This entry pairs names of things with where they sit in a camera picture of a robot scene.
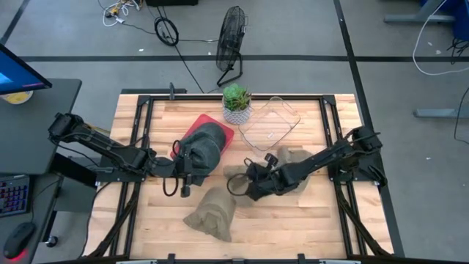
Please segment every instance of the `red tray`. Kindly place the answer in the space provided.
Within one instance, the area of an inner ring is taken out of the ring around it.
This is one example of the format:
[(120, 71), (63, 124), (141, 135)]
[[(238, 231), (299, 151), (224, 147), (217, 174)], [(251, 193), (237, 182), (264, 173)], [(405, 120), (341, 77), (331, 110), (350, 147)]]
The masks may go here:
[[(228, 148), (228, 146), (232, 143), (233, 136), (235, 135), (235, 132), (231, 128), (225, 126), (224, 124), (220, 123), (217, 120), (214, 120), (212, 117), (209, 117), (206, 114), (201, 114), (197, 118), (197, 120), (192, 124), (192, 126), (189, 128), (189, 130), (187, 132), (185, 132), (185, 135), (183, 136), (182, 139), (185, 139), (186, 137), (191, 135), (199, 126), (201, 126), (202, 124), (205, 124), (206, 122), (214, 122), (215, 124), (220, 125), (221, 129), (223, 129), (223, 131), (225, 133), (226, 144), (225, 144), (225, 147), (221, 151), (220, 155), (222, 155), (225, 152), (225, 150)], [(175, 150), (176, 150), (176, 152), (178, 152), (179, 151), (179, 146), (176, 146)], [(175, 154), (171, 151), (171, 158), (174, 158), (174, 157), (175, 157)]]

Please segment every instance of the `keyboard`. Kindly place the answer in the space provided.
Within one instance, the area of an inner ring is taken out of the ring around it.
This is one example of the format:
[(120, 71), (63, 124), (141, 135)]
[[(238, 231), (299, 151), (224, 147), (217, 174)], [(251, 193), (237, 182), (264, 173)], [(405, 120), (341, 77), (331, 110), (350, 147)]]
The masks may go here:
[(27, 213), (29, 207), (29, 176), (0, 177), (0, 217)]

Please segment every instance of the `burlap sack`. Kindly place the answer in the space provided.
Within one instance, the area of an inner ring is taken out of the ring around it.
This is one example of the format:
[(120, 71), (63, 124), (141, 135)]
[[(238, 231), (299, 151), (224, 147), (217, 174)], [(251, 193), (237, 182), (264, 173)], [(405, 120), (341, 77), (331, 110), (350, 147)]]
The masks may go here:
[(197, 231), (231, 242), (229, 227), (235, 215), (236, 202), (224, 187), (211, 188), (202, 198), (195, 212), (183, 219)]

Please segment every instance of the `white cable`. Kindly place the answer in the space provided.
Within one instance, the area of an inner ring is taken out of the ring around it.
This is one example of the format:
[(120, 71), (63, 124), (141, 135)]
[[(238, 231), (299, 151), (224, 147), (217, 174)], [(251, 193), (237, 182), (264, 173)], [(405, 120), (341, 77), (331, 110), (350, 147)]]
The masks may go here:
[[(105, 8), (105, 9), (103, 10), (103, 25), (104, 25), (104, 26), (106, 26), (106, 27), (111, 27), (111, 26), (114, 26), (115, 24), (119, 23), (119, 22), (117, 21), (117, 19), (116, 19), (116, 21), (115, 21), (114, 23), (112, 23), (112, 24), (106, 24), (106, 13), (108, 12), (109, 9), (111, 9), (112, 7), (117, 6), (119, 3), (121, 3), (120, 0), (118, 0), (118, 1), (116, 2), (116, 4), (112, 4), (112, 5), (108, 6), (107, 8)], [(125, 16), (127, 16), (127, 15), (129, 14), (129, 9), (128, 9), (127, 7), (133, 7), (133, 6), (134, 6), (133, 4), (125, 3), (125, 4), (123, 4), (123, 5), (119, 8), (119, 10), (122, 10), (122, 13), (123, 13)]]
[(430, 21), (430, 18), (447, 2), (448, 0), (445, 0), (443, 1), (439, 7), (437, 7), (437, 9), (426, 19), (425, 23), (424, 23), (424, 26), (422, 26), (422, 29), (420, 30), (420, 33), (418, 33), (418, 37), (417, 37), (417, 43), (416, 43), (416, 46), (415, 48), (413, 49), (413, 53), (412, 53), (412, 59), (413, 59), (413, 63), (416, 65), (417, 69), (423, 73), (423, 74), (426, 74), (428, 76), (440, 76), (440, 75), (444, 75), (444, 74), (448, 74), (448, 73), (461, 73), (463, 71), (466, 71), (466, 70), (469, 70), (469, 67), (467, 68), (464, 68), (464, 69), (461, 69), (461, 70), (449, 70), (449, 71), (446, 71), (446, 72), (442, 72), (442, 73), (428, 73), (424, 70), (422, 70), (418, 64), (417, 64), (417, 61), (416, 61), (416, 51), (417, 51), (417, 46), (418, 46), (418, 43), (420, 42), (420, 37), (422, 35), (422, 32), (424, 31), (425, 29), (425, 26), (428, 24), (428, 22)]
[(103, 10), (103, 25), (104, 26), (110, 27), (110, 26), (113, 26), (113, 25), (117, 24), (117, 21), (116, 21), (116, 22), (114, 22), (110, 25), (107, 25), (106, 24), (106, 13), (108, 12), (108, 9), (110, 9), (111, 7), (117, 6), (119, 3), (120, 3), (120, 0), (116, 4), (112, 4), (112, 5), (108, 6), (107, 8), (105, 8)]

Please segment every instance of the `white pot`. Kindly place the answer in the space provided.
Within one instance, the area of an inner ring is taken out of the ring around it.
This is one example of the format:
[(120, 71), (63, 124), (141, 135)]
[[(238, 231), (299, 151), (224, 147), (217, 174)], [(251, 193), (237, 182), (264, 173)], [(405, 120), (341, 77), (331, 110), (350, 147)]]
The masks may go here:
[(249, 101), (249, 106), (242, 111), (231, 111), (225, 107), (225, 99), (222, 99), (223, 102), (223, 116), (225, 120), (233, 125), (240, 125), (248, 122), (249, 117), (251, 116), (251, 101)]

